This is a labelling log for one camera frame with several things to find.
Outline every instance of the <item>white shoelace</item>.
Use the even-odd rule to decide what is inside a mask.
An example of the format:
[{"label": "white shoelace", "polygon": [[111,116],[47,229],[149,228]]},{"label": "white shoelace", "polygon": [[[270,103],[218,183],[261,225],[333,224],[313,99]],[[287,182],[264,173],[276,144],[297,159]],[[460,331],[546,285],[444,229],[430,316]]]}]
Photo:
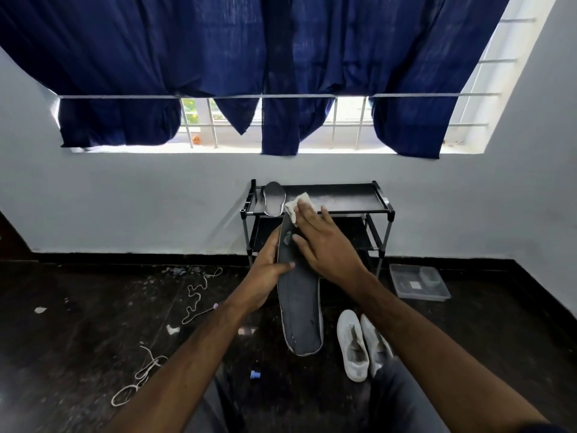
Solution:
[{"label": "white shoelace", "polygon": [[112,404],[113,407],[119,407],[119,406],[124,406],[127,402],[130,401],[130,398],[127,398],[124,402],[119,402],[117,403],[115,400],[116,398],[123,393],[124,391],[126,391],[127,389],[134,389],[134,392],[138,392],[138,390],[144,386],[144,383],[146,383],[148,381],[148,374],[151,371],[151,369],[155,366],[158,366],[159,368],[162,366],[161,363],[159,363],[158,361],[163,358],[165,361],[168,360],[169,358],[166,356],[158,356],[158,357],[154,357],[152,355],[152,352],[144,345],[140,345],[141,348],[146,349],[146,351],[148,351],[148,354],[150,355],[150,358],[152,359],[144,368],[142,368],[140,371],[138,371],[136,374],[134,374],[134,378],[136,380],[138,380],[136,382],[135,385],[128,385],[128,386],[124,386],[122,389],[120,389],[118,392],[116,392],[114,394],[114,396],[112,397],[112,399],[110,400],[110,403]]},{"label": "white shoelace", "polygon": [[212,308],[209,308],[205,311],[202,311],[200,313],[196,313],[195,315],[191,316],[192,313],[194,313],[196,311],[196,306],[198,305],[198,303],[200,302],[200,300],[203,298],[202,295],[200,294],[199,291],[195,291],[198,288],[202,289],[202,290],[206,290],[208,288],[208,278],[215,278],[217,276],[222,275],[222,268],[218,267],[215,272],[213,274],[205,274],[203,275],[204,278],[204,285],[199,284],[196,287],[194,287],[192,284],[190,284],[187,289],[188,289],[188,296],[189,298],[192,298],[194,296],[197,297],[196,302],[194,303],[194,305],[191,306],[187,306],[186,307],[186,317],[182,320],[182,324],[186,325],[190,322],[192,322],[193,319],[195,319],[196,317],[203,315],[205,313],[208,313],[209,311],[212,311],[214,309],[216,309],[218,307],[218,303],[214,304],[212,306]]}]

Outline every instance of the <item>hand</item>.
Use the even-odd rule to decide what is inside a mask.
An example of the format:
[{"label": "hand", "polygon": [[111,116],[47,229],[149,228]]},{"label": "hand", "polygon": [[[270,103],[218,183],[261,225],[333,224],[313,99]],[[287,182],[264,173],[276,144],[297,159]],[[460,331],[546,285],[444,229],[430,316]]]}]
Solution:
[{"label": "hand", "polygon": [[294,263],[275,263],[280,226],[269,236],[242,283],[228,297],[227,302],[243,307],[246,313],[259,309],[276,286],[279,275],[288,272]]},{"label": "hand", "polygon": [[292,239],[314,270],[343,288],[367,272],[357,251],[325,207],[321,207],[322,217],[302,201],[298,201],[294,211],[297,225],[308,241],[296,234]]}]

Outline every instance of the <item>dark floor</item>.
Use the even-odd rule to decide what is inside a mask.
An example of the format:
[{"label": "dark floor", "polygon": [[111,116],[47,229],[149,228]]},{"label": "dark floor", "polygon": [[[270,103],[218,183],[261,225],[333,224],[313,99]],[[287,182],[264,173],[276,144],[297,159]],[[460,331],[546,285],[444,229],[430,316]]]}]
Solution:
[{"label": "dark floor", "polygon": [[[214,267],[54,266],[0,262],[0,431],[97,431],[118,409],[111,397],[134,383],[148,354],[170,356],[206,317],[182,326],[188,284]],[[199,309],[222,301],[246,274],[226,267],[209,280]],[[442,271],[452,298],[410,301],[513,386],[552,422],[577,430],[572,344],[506,272]],[[321,289],[324,346],[309,357],[287,349],[275,298],[249,316],[224,365],[248,431],[354,432],[370,382],[342,367],[336,321],[347,299]],[[42,314],[36,307],[45,307]],[[169,335],[166,325],[181,326]],[[249,380],[250,370],[261,371]]]}]

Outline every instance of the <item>plastic container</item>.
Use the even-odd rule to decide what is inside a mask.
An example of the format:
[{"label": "plastic container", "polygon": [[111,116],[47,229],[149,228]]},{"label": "plastic container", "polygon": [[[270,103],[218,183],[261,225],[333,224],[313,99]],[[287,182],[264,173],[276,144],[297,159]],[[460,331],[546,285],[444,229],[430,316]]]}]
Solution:
[{"label": "plastic container", "polygon": [[451,293],[434,267],[391,264],[393,285],[399,298],[446,301]]}]

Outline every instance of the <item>white wall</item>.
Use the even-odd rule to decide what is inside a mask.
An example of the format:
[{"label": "white wall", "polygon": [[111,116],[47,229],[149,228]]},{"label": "white wall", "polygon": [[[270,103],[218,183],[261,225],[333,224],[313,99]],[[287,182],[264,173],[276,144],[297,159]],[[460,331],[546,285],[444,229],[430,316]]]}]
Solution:
[{"label": "white wall", "polygon": [[[577,315],[577,0],[557,0],[482,155],[74,154],[0,57],[0,210],[37,252],[244,253],[248,183],[377,180],[389,254],[515,258]],[[377,227],[384,231],[385,219]]]}]

